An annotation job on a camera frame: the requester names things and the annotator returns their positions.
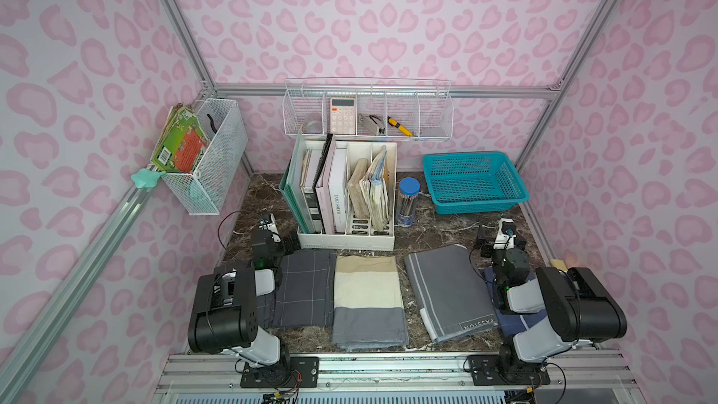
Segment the dark grey checked pillowcase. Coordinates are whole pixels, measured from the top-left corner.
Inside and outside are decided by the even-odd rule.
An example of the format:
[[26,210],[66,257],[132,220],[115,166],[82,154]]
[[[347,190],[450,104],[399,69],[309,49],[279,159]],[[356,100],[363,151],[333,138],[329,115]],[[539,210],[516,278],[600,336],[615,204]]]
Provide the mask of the dark grey checked pillowcase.
[[273,327],[332,327],[338,256],[331,250],[300,250],[280,263]]

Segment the grey pillowcase with label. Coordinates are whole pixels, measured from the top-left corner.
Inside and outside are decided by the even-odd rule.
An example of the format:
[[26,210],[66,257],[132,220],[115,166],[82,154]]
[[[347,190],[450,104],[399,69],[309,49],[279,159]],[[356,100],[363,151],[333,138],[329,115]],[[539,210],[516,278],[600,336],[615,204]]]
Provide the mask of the grey pillowcase with label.
[[434,343],[491,331],[498,326],[487,284],[469,261],[469,250],[450,245],[405,260],[420,316]]

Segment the teal plastic basket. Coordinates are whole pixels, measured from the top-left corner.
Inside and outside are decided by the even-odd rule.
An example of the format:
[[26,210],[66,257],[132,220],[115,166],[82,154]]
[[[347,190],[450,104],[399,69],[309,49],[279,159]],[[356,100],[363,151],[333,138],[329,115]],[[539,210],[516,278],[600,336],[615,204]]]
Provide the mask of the teal plastic basket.
[[426,155],[423,172],[441,215],[503,212],[529,200],[514,163],[500,151]]

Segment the cream and grey pillowcase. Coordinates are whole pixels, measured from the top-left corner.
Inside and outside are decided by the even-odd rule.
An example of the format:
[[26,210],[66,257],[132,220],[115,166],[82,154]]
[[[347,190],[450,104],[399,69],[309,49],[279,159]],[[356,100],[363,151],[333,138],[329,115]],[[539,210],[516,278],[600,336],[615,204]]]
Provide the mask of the cream and grey pillowcase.
[[340,256],[334,280],[332,342],[346,351],[409,343],[394,256]]

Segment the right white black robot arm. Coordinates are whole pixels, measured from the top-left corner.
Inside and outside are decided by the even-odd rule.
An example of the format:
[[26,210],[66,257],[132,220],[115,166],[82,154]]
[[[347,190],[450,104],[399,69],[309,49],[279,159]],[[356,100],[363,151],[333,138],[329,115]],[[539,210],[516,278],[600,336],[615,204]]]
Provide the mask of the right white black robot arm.
[[497,233],[477,234],[471,252],[491,261],[488,282],[497,312],[527,316],[544,312],[532,327],[508,336],[493,366],[484,368],[506,383],[540,379],[548,360],[582,342],[623,338],[626,315],[608,290],[587,267],[530,268],[527,241],[512,219],[499,221]]

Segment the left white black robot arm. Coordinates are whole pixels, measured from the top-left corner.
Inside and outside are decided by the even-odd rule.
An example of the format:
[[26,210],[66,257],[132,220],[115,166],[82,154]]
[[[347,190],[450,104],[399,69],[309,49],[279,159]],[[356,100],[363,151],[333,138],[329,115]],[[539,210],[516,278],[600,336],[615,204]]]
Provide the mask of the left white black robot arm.
[[252,258],[217,267],[199,278],[188,327],[195,353],[235,355],[252,372],[287,373],[290,357],[282,342],[260,324],[258,299],[282,283],[280,262],[294,251],[272,214],[260,218],[251,237]]

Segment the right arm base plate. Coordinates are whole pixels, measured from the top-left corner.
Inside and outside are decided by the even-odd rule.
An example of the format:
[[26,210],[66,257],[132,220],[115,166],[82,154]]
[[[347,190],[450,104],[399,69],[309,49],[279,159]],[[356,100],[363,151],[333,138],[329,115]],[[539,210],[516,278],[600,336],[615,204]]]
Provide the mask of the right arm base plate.
[[551,383],[541,364],[514,362],[502,355],[469,355],[463,370],[471,375],[475,386],[521,385],[539,387]]

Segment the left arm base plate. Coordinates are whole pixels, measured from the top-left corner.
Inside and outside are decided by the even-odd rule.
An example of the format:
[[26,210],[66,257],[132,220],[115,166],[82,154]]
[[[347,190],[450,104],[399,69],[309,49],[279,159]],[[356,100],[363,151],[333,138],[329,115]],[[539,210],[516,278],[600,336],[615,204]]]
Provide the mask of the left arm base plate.
[[282,359],[271,367],[245,365],[239,386],[242,389],[316,388],[319,371],[320,359],[316,356]]

